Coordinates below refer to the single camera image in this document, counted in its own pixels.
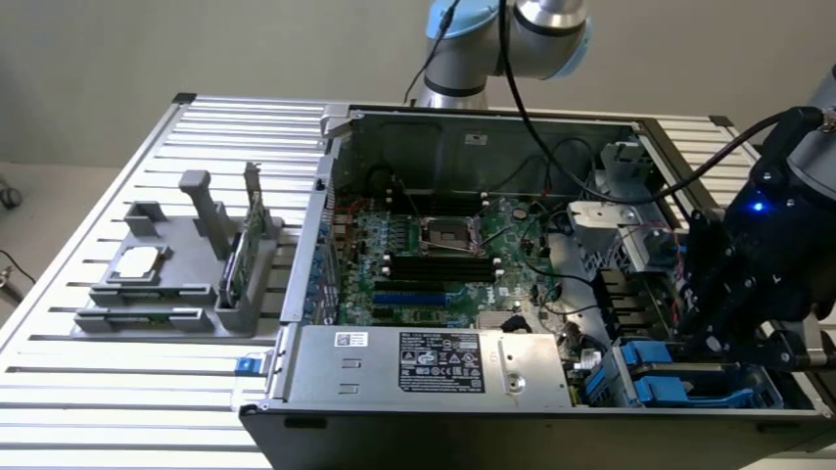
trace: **motherboard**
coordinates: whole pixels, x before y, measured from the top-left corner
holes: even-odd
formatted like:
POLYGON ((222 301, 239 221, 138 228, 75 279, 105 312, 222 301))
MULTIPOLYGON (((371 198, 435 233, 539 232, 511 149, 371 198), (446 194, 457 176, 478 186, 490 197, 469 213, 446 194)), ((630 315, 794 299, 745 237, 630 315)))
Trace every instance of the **motherboard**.
POLYGON ((358 199, 337 208, 339 324, 493 328, 514 314, 537 318, 558 296, 525 263, 551 273, 546 210, 513 198, 475 202, 449 210, 358 199))

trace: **floor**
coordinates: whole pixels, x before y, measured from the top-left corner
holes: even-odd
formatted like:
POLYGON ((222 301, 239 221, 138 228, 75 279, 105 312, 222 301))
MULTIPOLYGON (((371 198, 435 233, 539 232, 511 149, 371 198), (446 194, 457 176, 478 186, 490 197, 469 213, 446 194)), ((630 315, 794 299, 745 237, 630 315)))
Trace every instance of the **floor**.
MULTIPOLYGON (((0 163, 0 174, 23 195, 10 211, 0 208, 0 249, 37 278, 115 177, 118 168, 59 164, 0 163)), ((0 259, 0 268, 6 260, 0 259)), ((19 273, 13 283, 25 292, 31 286, 19 273)), ((0 325, 14 311, 0 302, 0 325)))

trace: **green circuit board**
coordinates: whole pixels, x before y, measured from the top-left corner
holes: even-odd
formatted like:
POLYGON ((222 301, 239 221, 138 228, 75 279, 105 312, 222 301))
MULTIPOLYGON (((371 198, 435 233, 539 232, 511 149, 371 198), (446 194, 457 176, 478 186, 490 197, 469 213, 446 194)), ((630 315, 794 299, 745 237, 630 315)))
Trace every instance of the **green circuit board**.
MULTIPOLYGON (((503 274, 493 283, 447 282, 445 283, 445 306, 383 305, 391 310, 390 317, 374 318, 373 310, 381 305, 371 301, 374 282, 385 281, 381 272, 383 254, 399 256, 423 256, 421 250, 421 215, 389 213, 373 202, 350 217, 341 218, 343 229, 337 231, 341 261, 341 291, 338 323, 370 326, 374 324, 409 324, 414 326, 467 327, 483 311, 509 311, 514 307, 535 310, 530 302, 531 286, 538 286, 543 295, 553 284, 545 276, 533 272, 522 263, 523 252, 519 241, 525 239, 538 243, 541 227, 533 222, 533 216, 523 219, 511 216, 513 210, 533 214, 526 203, 515 199, 494 201, 477 217, 463 217, 473 222, 478 232, 478 258, 498 259, 497 268, 503 274)), ((538 258, 537 253, 527 257, 529 263, 545 272, 550 271, 547 258, 538 258)))

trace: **white wall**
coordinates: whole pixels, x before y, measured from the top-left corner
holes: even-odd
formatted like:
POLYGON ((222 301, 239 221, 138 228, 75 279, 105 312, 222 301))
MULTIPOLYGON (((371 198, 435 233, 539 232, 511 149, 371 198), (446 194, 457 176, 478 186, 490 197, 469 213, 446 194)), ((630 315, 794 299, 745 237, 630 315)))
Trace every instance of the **white wall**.
MULTIPOLYGON (((590 0, 595 37, 535 108, 725 114, 803 100, 833 0, 590 0)), ((121 165, 177 91, 399 101, 427 0, 0 0, 0 160, 121 165)), ((487 86, 509 105, 503 83, 487 86)))

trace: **slotted metal table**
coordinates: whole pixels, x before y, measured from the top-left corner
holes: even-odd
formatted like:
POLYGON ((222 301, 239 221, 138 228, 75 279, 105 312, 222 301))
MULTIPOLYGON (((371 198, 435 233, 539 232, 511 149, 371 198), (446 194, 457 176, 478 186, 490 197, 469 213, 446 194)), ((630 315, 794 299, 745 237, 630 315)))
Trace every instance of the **slotted metal table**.
MULTIPOLYGON (((273 345, 325 104, 199 95, 178 101, 0 330, 0 468, 269 468, 230 411, 263 379, 235 378, 231 370, 238 357, 273 345), (129 203, 159 201, 166 214, 194 214, 177 181, 182 170, 205 169, 213 198, 242 215, 245 162, 259 164, 265 206, 286 223, 257 335, 202 344, 73 341, 74 310, 127 231, 129 203)), ((691 165, 737 135, 706 117, 651 118, 691 165)), ((755 158, 746 145, 702 178, 718 204, 731 200, 755 158)), ((790 460, 757 468, 769 462, 790 460)))

